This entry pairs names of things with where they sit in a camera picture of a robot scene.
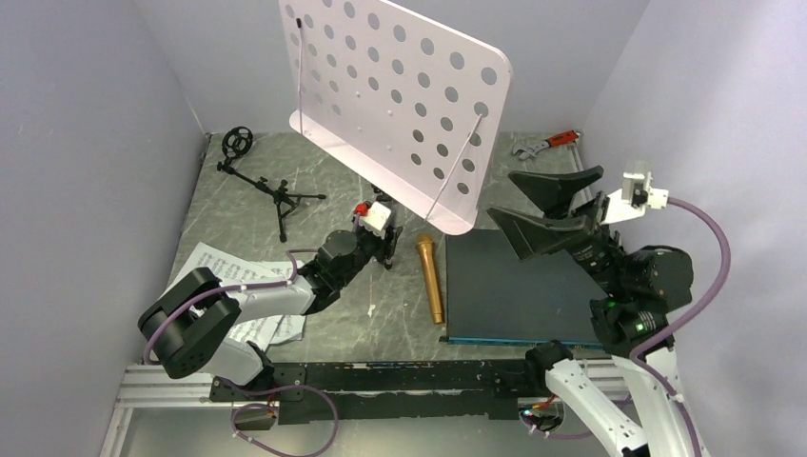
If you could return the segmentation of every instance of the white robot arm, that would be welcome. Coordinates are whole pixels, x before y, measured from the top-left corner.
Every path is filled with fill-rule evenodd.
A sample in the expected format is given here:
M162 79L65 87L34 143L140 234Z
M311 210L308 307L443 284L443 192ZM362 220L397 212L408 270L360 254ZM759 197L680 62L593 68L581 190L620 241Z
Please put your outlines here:
M522 260L566 250L608 294L591 302L591 322L625 378L643 427L594 386L560 342L526 353L529 381L538 391L561 397L609 455L709 456L682 405L672 335L644 353L647 368L631 357L635 348L668 327L668 312L692 301L692 260L686 252L667 246L627 254L619 233L611 234L608 227L641 217L647 208L664 208L668 192L653 189L649 167L638 163L635 170L624 173L622 189L607 197L599 193L572 209L575 194L601 175L600 167L566 175L514 171L511 181L543 210L544 217L496 207L488 213Z
M208 268L193 270L141 316L138 329L148 340L144 360L161 364L174 379L199 371L244 387L259 377L271 379L264 351L227 337L229 330L253 319L322 311L373 258L390 268L401 234L393 205L384 195L360 204L354 229L334 231L318 249L304 250L316 256L299 270L292 259L287 279L238 283L220 281ZM150 359L152 351L159 362Z

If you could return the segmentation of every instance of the white wall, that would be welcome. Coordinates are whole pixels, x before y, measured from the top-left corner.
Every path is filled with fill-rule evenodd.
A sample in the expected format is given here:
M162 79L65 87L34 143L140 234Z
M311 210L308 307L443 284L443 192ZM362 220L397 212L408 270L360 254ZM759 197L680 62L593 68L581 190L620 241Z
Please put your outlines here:
M0 455L98 454L204 143L131 2L0 2Z
M395 3L503 50L515 78L502 129L553 131L582 126L647 1ZM205 131L227 131L238 125L255 131L289 129L288 116L296 102L278 2L135 3ZM342 3L334 0L337 6ZM362 0L353 4L357 27L366 27L370 11L363 9Z
M584 162L616 189L628 158L708 211L734 254L715 303L678 333L680 368L716 456L807 448L807 8L799 0L653 0L585 123ZM696 260L696 295L718 250L679 209L620 226L630 248Z

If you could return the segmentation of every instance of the gray marble floor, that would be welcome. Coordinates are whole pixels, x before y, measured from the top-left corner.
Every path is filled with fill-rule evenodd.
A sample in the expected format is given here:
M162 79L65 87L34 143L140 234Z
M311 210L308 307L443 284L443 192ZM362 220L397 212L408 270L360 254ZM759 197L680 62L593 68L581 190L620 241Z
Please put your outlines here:
M272 187L281 179L300 193L325 193L327 200L311 200L286 219L288 242L278 240L275 208L270 197L238 178L216 170L222 159L221 135L207 150L193 200L187 213L173 275L198 242L251 261L283 260L291 248L316 248L329 232L350 228L350 212L370 199L372 189L358 174L343 166L296 133L265 136L235 164L256 179L265 176ZM483 185L480 208L489 205L537 211L506 178L511 169L543 172L576 170L568 147L543 151L535 159L519 161L509 154L515 141L535 143L548 135L519 137L500 134ZM387 271L370 264L342 291L342 298L319 314L309 316L302 341L269 349L277 362L357 362L382 360L452 360L522 357L524 348L450 346L439 343L444 326L431 321L425 298L415 237L428 232L438 243L438 270L444 282L443 235L423 219L401 208L403 225L395 267ZM480 211L476 227L492 229L493 221ZM367 315L375 304L372 317Z

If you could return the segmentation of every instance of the sheet music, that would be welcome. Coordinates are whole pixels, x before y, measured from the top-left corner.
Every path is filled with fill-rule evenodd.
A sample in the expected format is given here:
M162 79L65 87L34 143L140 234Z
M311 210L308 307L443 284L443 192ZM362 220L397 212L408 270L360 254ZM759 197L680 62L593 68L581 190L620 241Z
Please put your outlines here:
M286 278L291 273L291 264L285 262L248 262L234 255L227 254L205 243L199 243L193 249L176 279L173 287L191 270L199 267L208 267L220 279L255 280ZM252 341L259 348L276 345L290 340L303 338L305 316L271 316L264 319L255 319L244 322L230 329L227 336L236 341Z

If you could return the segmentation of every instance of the perforated panel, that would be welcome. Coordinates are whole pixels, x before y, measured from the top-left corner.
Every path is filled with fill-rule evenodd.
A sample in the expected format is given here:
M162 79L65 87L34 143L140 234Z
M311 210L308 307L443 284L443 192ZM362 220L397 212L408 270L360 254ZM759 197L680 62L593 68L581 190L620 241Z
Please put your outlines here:
M303 47L302 134L422 217L447 179L429 222L471 230L510 86L504 54L383 0L279 3L295 82ZM298 111L289 124L301 130Z

